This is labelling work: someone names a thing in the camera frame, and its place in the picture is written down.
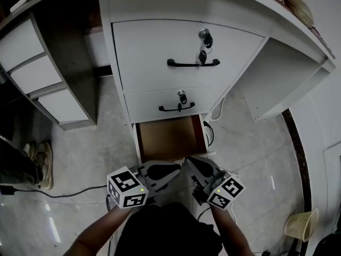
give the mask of forearm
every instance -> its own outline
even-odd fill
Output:
[[[115,230],[126,220],[132,209],[113,208],[87,227],[64,256],[96,255]]]
[[[211,206],[211,210],[228,255],[253,255],[244,234],[241,232],[236,223],[234,223],[228,211],[223,211],[214,206]]]

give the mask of wall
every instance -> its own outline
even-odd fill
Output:
[[[306,255],[313,255],[318,242],[330,234],[334,215],[328,212],[328,195],[336,191],[328,182],[323,151],[341,141],[341,0],[303,0],[314,23],[337,60],[337,69],[308,95],[290,107],[307,159],[311,179],[312,206],[320,210],[320,224],[312,236]]]

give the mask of tiled floor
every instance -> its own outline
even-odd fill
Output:
[[[65,132],[34,113],[32,134],[25,132],[27,128],[18,129],[21,134],[16,138],[51,140],[52,195],[105,185],[108,173],[137,164],[113,79],[102,78],[99,88],[97,128]],[[225,101],[222,118],[211,125],[215,131],[211,150],[216,151],[212,159],[240,175],[246,186],[233,210],[252,251],[276,254],[289,249],[292,239],[284,237],[283,225],[290,214],[302,211],[303,198],[294,152],[281,118],[254,122],[236,85]],[[182,173],[157,200],[163,204],[180,201],[197,217],[207,205],[199,206],[192,190],[193,183]],[[35,193],[1,196],[1,255],[62,255],[82,230],[106,213],[106,194],[103,188],[71,198],[52,199]],[[214,223],[211,212],[207,211],[201,221]],[[107,255],[107,246],[100,256]]]

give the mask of sneaker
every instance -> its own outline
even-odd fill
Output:
[[[27,143],[24,146],[22,153],[34,162],[37,155],[37,143],[35,141]]]
[[[38,187],[51,190],[53,187],[53,152],[51,145],[44,141],[39,144],[37,156],[34,163],[42,169],[43,179],[38,183]]]

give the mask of black pants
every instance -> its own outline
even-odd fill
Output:
[[[0,183],[35,185],[43,179],[41,169],[28,157],[0,139]]]
[[[118,241],[115,256],[205,255],[222,249],[213,225],[198,222],[180,203],[146,206],[133,214]]]

